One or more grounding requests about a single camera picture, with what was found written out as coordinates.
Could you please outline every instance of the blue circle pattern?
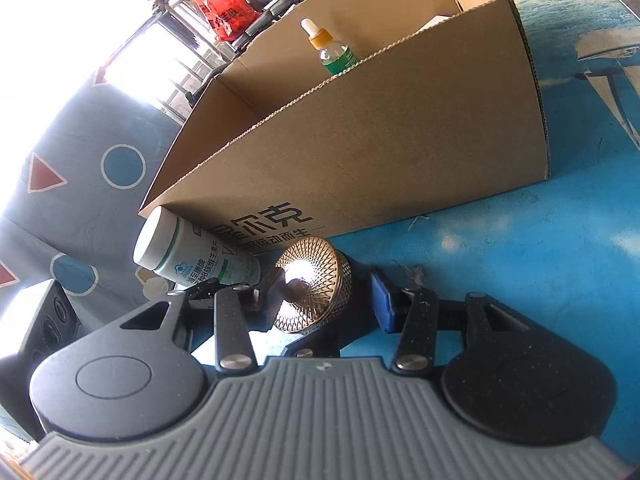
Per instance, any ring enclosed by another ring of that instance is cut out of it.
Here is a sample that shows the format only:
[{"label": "blue circle pattern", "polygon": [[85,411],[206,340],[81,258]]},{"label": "blue circle pattern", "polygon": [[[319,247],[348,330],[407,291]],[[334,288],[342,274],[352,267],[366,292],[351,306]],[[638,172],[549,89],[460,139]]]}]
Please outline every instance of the blue circle pattern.
[{"label": "blue circle pattern", "polygon": [[116,186],[133,186],[144,169],[140,155],[126,146],[113,148],[104,158],[104,174]]},{"label": "blue circle pattern", "polygon": [[60,256],[53,262],[53,275],[65,290],[74,294],[84,294],[94,286],[97,276],[92,267],[73,259]]}]

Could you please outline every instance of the white bottle cap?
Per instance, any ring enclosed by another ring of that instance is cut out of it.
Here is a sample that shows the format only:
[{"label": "white bottle cap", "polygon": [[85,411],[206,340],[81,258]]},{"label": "white bottle cap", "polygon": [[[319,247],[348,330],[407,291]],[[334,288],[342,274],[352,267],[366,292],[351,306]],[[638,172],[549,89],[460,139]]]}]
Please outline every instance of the white bottle cap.
[{"label": "white bottle cap", "polygon": [[170,252],[177,229],[178,217],[162,206],[156,207],[140,231],[133,249],[133,261],[145,269],[156,270]]},{"label": "white bottle cap", "polygon": [[320,28],[309,18],[305,18],[304,20],[302,20],[300,22],[300,25],[302,25],[302,28],[306,30],[306,33],[310,38],[314,37],[316,34],[318,34],[318,32],[320,32]]}]

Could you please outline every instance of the metal screw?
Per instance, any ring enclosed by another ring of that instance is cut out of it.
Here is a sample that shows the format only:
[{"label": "metal screw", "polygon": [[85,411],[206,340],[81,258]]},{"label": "metal screw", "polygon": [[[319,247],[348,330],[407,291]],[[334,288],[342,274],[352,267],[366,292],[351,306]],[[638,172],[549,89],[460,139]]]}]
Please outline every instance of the metal screw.
[{"label": "metal screw", "polygon": [[252,363],[252,359],[244,354],[231,354],[220,359],[220,366],[227,370],[244,370]]},{"label": "metal screw", "polygon": [[296,352],[296,357],[313,357],[314,351],[311,348],[303,348]]},{"label": "metal screw", "polygon": [[401,355],[396,359],[396,366],[401,370],[409,372],[417,372],[423,370],[429,365],[429,360],[424,355],[407,354]]}]

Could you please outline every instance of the open cardboard box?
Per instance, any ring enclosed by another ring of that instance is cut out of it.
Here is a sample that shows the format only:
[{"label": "open cardboard box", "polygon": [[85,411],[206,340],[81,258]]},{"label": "open cardboard box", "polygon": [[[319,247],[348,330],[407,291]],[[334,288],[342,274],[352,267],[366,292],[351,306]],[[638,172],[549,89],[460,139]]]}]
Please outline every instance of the open cardboard box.
[{"label": "open cardboard box", "polygon": [[[305,17],[361,62],[330,78]],[[259,253],[467,202],[548,177],[541,106],[511,0],[305,0],[212,81],[141,215]]]}]

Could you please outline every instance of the red triangle pattern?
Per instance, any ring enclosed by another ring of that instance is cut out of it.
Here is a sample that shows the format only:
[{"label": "red triangle pattern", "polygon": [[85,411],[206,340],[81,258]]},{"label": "red triangle pattern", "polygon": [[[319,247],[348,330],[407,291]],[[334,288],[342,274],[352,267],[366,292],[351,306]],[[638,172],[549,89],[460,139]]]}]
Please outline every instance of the red triangle pattern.
[{"label": "red triangle pattern", "polygon": [[13,285],[14,283],[19,283],[20,280],[18,277],[9,270],[2,261],[0,261],[0,288],[4,286]]},{"label": "red triangle pattern", "polygon": [[99,66],[94,75],[94,86],[108,85],[107,81],[107,69]]},{"label": "red triangle pattern", "polygon": [[31,153],[31,165],[29,168],[28,193],[48,191],[55,187],[64,186],[66,178],[54,170],[46,161],[36,153]]}]

